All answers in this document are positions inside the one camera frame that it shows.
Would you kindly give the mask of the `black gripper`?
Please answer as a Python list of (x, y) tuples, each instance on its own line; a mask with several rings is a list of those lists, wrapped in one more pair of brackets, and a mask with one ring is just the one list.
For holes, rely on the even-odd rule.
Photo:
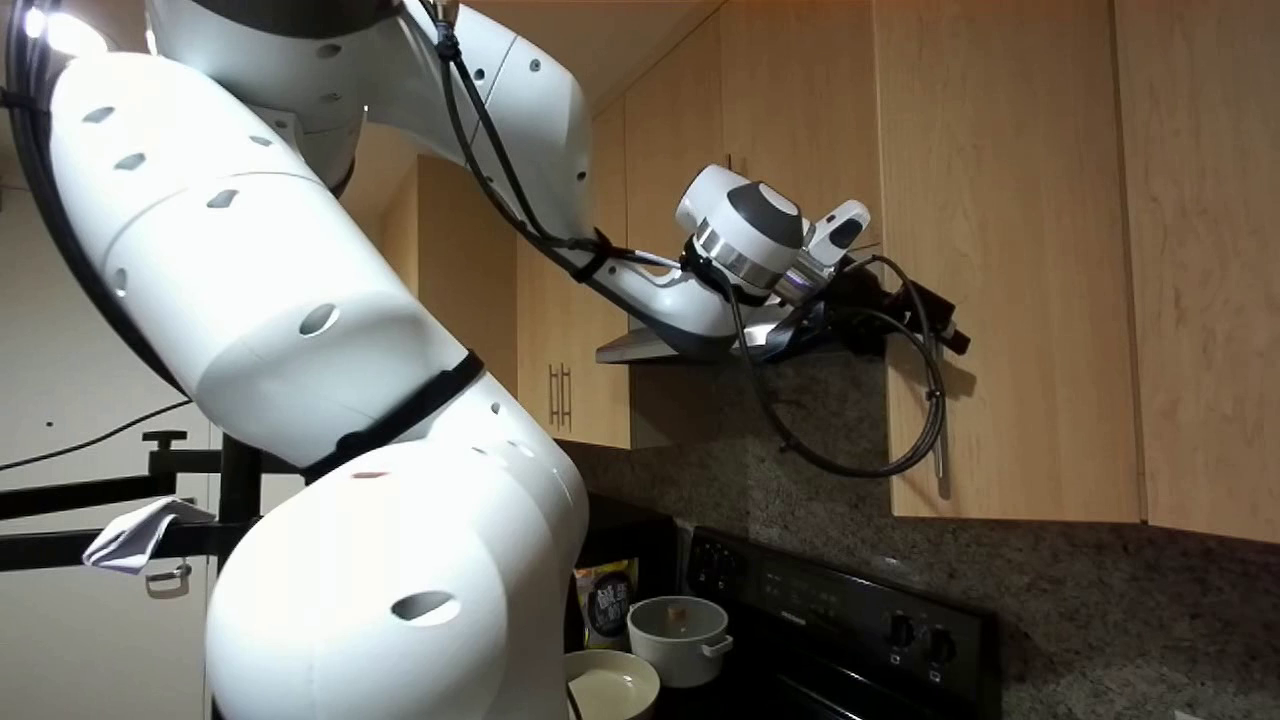
[(971, 349), (971, 338), (955, 330), (955, 305), (925, 286), (904, 286), (895, 291), (871, 286), (835, 288), (803, 320), (803, 342), (834, 342), (866, 356), (881, 356), (894, 331), (908, 331), (918, 342), (932, 338), (955, 356), (968, 356)]

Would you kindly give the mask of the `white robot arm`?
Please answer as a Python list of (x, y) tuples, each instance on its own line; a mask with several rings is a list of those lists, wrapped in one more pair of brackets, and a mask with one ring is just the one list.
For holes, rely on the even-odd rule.
[(562, 445), (386, 266), (341, 187), (386, 124), (677, 356), (761, 360), (861, 261), (866, 205), (803, 218), (706, 169), (680, 255), (589, 222), (586, 93), (459, 0), (145, 0), (114, 50), (14, 0), (14, 137), (123, 345), (218, 429), (303, 471), (224, 562), (224, 720), (568, 720), (589, 491)]

